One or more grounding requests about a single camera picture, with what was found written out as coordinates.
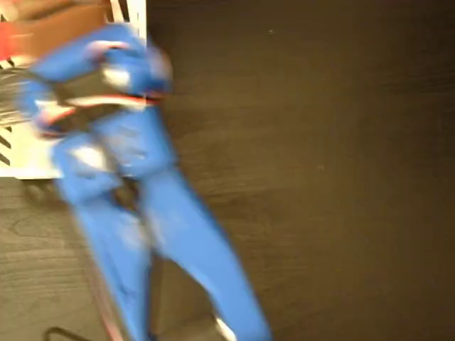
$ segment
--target dark wooden surface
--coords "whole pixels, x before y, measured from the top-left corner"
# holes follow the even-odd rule
[[[166,124],[276,340],[455,339],[454,7],[151,1]],[[103,340],[68,217],[0,187],[0,340]],[[202,311],[170,273],[169,325]]]

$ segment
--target black cable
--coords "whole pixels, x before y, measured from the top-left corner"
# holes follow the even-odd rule
[[[72,341],[91,341],[85,337],[79,336],[73,332],[70,332],[69,330],[60,327],[51,327],[47,329],[43,334],[43,341],[52,341],[50,338],[52,335],[63,336]]]

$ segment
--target cardboard box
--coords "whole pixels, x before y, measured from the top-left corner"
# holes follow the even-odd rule
[[[14,21],[12,39],[17,55],[41,59],[106,25],[106,6],[66,0],[53,0],[52,3],[55,6],[23,10],[21,19]]]

